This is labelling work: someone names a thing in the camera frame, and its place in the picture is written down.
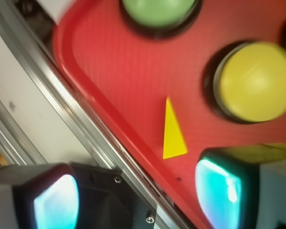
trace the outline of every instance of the cyan light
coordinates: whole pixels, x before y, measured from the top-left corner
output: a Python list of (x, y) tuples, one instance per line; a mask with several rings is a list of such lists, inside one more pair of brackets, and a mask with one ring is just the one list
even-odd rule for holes
[(196, 166), (196, 192), (202, 211), (215, 229), (238, 228), (241, 179), (208, 159)]
[(73, 229), (79, 213), (76, 180), (63, 175), (34, 199), (37, 229)]

